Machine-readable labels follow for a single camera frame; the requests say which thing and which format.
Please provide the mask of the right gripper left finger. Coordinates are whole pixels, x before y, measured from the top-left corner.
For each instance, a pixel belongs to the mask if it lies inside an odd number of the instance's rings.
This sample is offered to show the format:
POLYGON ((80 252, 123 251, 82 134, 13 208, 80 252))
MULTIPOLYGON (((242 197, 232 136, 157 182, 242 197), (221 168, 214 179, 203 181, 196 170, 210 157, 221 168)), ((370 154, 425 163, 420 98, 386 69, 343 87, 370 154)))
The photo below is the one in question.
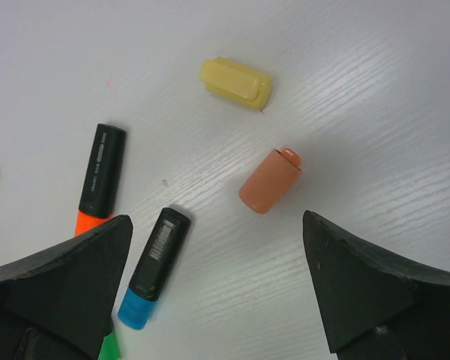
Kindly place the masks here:
POLYGON ((119 215, 0 266, 0 359, 97 359, 132 232, 119 215))

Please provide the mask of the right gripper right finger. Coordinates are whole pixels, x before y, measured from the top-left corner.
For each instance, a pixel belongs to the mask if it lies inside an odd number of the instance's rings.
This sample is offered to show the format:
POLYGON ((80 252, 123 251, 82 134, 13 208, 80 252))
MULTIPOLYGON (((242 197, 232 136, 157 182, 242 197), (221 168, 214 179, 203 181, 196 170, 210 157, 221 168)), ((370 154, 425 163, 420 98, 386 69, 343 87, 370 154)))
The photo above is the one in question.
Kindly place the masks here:
POLYGON ((306 211, 303 243, 330 353, 450 359, 450 272, 407 259, 306 211))

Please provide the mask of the peach highlighter cap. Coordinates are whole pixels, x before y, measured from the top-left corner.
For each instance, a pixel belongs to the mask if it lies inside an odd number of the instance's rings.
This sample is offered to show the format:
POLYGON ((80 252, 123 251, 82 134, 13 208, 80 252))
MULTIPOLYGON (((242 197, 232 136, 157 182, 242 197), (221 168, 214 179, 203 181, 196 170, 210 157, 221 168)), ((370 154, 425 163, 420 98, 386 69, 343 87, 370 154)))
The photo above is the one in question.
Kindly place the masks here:
POLYGON ((241 186, 239 198, 252 211, 266 214, 298 181, 301 165, 291 148, 272 150, 241 186))

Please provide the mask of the yellow highlighter cap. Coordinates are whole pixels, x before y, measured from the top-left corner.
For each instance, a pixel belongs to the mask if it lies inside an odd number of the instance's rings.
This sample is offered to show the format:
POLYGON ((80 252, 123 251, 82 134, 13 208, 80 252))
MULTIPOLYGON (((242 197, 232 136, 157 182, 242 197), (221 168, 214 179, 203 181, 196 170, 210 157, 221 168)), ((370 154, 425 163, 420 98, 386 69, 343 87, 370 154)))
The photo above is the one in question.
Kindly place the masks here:
POLYGON ((269 74, 229 58, 205 60, 199 79, 211 94, 252 110, 264 109, 272 94, 269 74))

